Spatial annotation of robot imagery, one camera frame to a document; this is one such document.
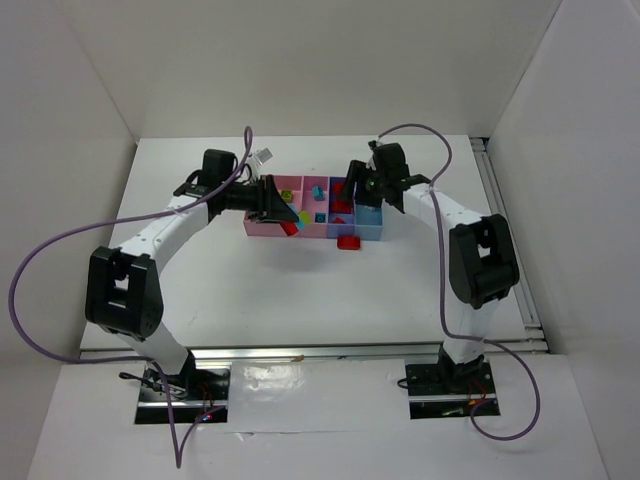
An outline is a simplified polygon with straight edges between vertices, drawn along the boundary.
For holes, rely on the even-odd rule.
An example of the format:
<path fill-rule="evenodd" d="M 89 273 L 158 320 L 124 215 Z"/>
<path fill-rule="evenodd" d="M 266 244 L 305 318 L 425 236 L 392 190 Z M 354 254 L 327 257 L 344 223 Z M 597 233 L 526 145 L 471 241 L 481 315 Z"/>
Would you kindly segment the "curved red lego brick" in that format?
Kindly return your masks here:
<path fill-rule="evenodd" d="M 344 182 L 336 182 L 332 186 L 333 194 L 338 198 L 349 198 L 351 195 L 351 189 L 348 184 Z"/>

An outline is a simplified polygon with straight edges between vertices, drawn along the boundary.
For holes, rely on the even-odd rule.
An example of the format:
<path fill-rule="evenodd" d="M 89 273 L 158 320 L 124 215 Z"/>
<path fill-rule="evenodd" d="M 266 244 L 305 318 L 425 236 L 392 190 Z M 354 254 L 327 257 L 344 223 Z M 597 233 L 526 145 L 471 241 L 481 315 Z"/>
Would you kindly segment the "multicolour lego stack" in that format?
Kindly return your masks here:
<path fill-rule="evenodd" d="M 295 222 L 282 222 L 280 224 L 281 229 L 288 237 L 298 234 L 311 223 L 311 217 L 307 211 L 302 210 L 301 212 L 298 212 L 294 210 L 293 213 L 296 216 Z"/>

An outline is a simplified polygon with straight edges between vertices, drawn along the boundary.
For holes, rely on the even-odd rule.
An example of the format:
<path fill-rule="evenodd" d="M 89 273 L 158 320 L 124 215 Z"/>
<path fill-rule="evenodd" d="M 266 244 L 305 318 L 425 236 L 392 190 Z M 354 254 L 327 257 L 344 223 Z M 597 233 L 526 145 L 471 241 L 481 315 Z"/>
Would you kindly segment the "small cyan lego brick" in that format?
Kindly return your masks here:
<path fill-rule="evenodd" d="M 325 199 L 324 190 L 319 186 L 314 186 L 312 188 L 312 195 L 316 201 L 322 201 Z"/>

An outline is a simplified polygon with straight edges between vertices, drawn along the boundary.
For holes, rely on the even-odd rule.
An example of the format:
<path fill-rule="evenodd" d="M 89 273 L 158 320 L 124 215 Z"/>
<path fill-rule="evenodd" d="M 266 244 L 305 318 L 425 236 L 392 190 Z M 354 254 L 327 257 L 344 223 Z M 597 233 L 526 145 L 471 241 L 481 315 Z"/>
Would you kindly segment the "wide red lego brick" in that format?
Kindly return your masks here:
<path fill-rule="evenodd" d="M 353 235 L 340 235 L 336 245 L 340 250 L 357 251 L 361 249 L 361 239 Z"/>

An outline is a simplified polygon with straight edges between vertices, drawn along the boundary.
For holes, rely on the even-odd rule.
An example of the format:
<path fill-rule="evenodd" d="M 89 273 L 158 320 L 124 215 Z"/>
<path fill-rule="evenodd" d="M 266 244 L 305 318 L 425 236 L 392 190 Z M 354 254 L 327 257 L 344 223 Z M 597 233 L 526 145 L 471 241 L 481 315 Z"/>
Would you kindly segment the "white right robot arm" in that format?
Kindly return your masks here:
<path fill-rule="evenodd" d="M 436 232 L 445 341 L 435 377 L 459 393 L 480 375 L 483 340 L 495 311 L 520 280 L 508 222 L 500 214 L 466 208 L 437 190 L 429 178 L 412 175 L 399 144 L 371 141 L 369 148 L 369 161 L 350 162 L 339 198 L 371 208 L 387 203 Z"/>

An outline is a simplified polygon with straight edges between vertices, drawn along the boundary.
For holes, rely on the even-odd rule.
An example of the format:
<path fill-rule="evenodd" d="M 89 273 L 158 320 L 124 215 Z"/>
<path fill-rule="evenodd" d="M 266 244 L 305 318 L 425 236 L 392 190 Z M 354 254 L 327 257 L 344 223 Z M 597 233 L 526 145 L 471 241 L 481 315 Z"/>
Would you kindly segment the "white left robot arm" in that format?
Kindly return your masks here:
<path fill-rule="evenodd" d="M 298 221 L 273 176 L 260 174 L 271 156 L 261 149 L 238 161 L 232 152 L 206 150 L 201 168 L 174 191 L 160 217 L 127 241 L 99 247 L 90 257 L 87 321 L 149 358 L 152 379 L 166 380 L 170 392 L 180 398 L 207 375 L 163 322 L 160 275 L 196 233 L 226 210 L 245 212 L 256 223 Z"/>

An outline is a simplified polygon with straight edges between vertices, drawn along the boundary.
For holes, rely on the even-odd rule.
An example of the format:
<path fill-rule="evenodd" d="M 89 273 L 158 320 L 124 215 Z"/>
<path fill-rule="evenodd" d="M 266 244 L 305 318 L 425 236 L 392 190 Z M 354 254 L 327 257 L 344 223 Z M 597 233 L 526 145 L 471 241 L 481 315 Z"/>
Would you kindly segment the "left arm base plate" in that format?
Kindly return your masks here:
<path fill-rule="evenodd" d="M 218 424 L 228 420 L 231 369 L 228 366 L 202 370 L 195 383 L 186 390 L 171 385 L 171 402 L 176 424 L 193 423 L 203 415 L 202 423 Z M 167 396 L 159 375 L 146 369 L 136 376 L 140 389 L 134 423 L 162 425 L 169 423 Z"/>

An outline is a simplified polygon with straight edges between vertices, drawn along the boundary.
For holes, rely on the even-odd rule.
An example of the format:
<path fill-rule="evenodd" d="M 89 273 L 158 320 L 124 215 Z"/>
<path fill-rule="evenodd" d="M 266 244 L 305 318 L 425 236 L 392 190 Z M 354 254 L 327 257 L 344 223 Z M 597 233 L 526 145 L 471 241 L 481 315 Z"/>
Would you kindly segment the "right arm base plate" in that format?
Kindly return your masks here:
<path fill-rule="evenodd" d="M 488 362 L 480 371 L 457 386 L 447 386 L 439 377 L 435 364 L 408 364 L 405 377 L 397 386 L 408 394 L 412 420 L 453 419 L 476 416 L 499 416 L 500 407 L 493 374 Z"/>

